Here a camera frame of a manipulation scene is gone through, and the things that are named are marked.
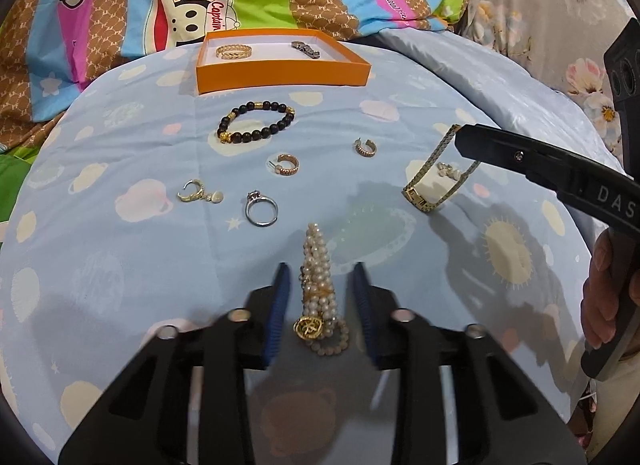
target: orange box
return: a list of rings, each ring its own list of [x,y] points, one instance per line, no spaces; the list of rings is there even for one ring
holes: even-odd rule
[[[290,45],[292,41],[319,50],[320,58],[307,57]],[[216,57],[216,48],[225,44],[251,46],[252,55],[238,60]],[[201,95],[259,86],[366,86],[370,70],[362,57],[317,30],[254,28],[209,32],[200,47],[196,80]]]

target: black bead bracelet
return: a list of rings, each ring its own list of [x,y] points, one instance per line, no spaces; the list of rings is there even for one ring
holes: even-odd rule
[[[247,111],[253,110],[278,111],[285,115],[279,121],[274,122],[270,126],[262,128],[261,130],[253,130],[252,132],[244,133],[229,133],[227,131],[229,124],[231,124],[237,116],[244,115]],[[223,144],[239,144],[240,142],[247,144],[252,140],[269,138],[271,135],[275,135],[277,132],[286,128],[293,121],[294,115],[294,109],[290,108],[286,104],[278,104],[277,102],[269,102],[268,100],[265,100],[264,102],[248,102],[246,104],[242,104],[238,108],[233,108],[229,112],[229,115],[222,117],[220,125],[218,126],[218,138]]]

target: gold pendant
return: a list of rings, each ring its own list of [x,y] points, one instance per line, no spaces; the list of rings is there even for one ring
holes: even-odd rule
[[[315,340],[322,334],[324,321],[319,317],[300,317],[293,324],[293,331],[302,340]]]

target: silver ring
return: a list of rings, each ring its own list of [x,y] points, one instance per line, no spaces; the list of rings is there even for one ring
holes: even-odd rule
[[[273,207],[273,219],[270,221],[256,221],[251,217],[251,207],[253,207],[259,201],[266,201]],[[278,204],[275,203],[268,196],[263,196],[260,194],[259,190],[253,190],[249,194],[246,195],[246,205],[244,206],[244,215],[249,220],[249,223],[255,225],[256,227],[268,227],[273,225],[278,219]]]

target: floral bedsheet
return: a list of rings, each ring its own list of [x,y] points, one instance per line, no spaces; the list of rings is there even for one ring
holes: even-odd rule
[[[634,16],[626,0],[471,0],[462,35],[574,100],[620,160],[603,54]]]

